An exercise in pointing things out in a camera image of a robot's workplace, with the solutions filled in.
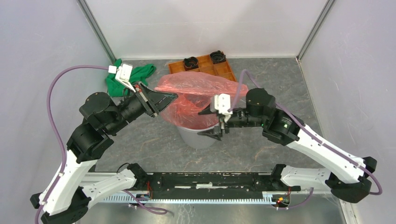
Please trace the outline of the grey trash bin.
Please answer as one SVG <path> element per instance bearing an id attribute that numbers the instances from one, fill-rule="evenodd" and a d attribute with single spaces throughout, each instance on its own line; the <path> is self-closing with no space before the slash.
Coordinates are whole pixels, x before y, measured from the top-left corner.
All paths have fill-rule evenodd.
<path id="1" fill-rule="evenodd" d="M 218 126 L 218 124 L 205 129 L 190 129 L 180 126 L 177 126 L 177 129 L 185 144 L 194 149 L 205 149 L 212 146 L 217 140 L 208 136 L 198 135 L 198 133 L 202 131 L 208 131 L 215 126 Z"/>

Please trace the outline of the red plastic trash bag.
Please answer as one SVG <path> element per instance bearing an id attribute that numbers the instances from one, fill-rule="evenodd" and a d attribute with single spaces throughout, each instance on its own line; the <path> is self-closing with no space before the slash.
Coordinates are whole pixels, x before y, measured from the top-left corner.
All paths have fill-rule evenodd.
<path id="1" fill-rule="evenodd" d="M 211 97 L 221 93 L 234 99 L 238 83 L 223 77 L 203 72 L 179 72 L 160 78 L 156 91 L 176 93 L 178 98 L 164 111 L 161 117 L 179 127 L 206 129 L 218 123 L 216 114 L 198 115 L 211 102 Z"/>

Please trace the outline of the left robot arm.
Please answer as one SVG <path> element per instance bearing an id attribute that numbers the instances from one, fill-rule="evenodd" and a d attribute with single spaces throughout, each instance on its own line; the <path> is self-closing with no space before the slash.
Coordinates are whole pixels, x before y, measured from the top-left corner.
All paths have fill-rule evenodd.
<path id="1" fill-rule="evenodd" d="M 44 224 L 72 224 L 113 194 L 149 187 L 147 173 L 136 163 L 102 181 L 81 185 L 85 175 L 113 144 L 112 136 L 143 114 L 156 117 L 177 99 L 175 93 L 154 91 L 142 82 L 133 87 L 132 93 L 118 104 L 108 94 L 96 92 L 80 107 L 84 119 L 66 144 L 66 159 L 60 173 L 45 191 L 30 199 Z"/>

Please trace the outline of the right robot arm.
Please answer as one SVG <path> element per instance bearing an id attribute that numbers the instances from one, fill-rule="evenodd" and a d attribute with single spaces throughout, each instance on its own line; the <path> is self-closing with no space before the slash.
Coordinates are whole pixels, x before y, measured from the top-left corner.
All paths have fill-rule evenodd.
<path id="1" fill-rule="evenodd" d="M 297 150 L 321 165 L 313 169 L 277 164 L 269 181 L 275 190 L 290 187 L 330 191 L 349 203 L 358 203 L 372 193 L 376 159 L 354 156 L 330 143 L 301 119 L 277 106 L 275 97 L 263 88 L 247 92 L 244 108 L 233 109 L 228 94 L 215 95 L 200 112 L 207 114 L 215 114 L 219 123 L 201 131 L 203 136 L 220 140 L 230 128 L 261 127 L 263 137 L 269 141 Z"/>

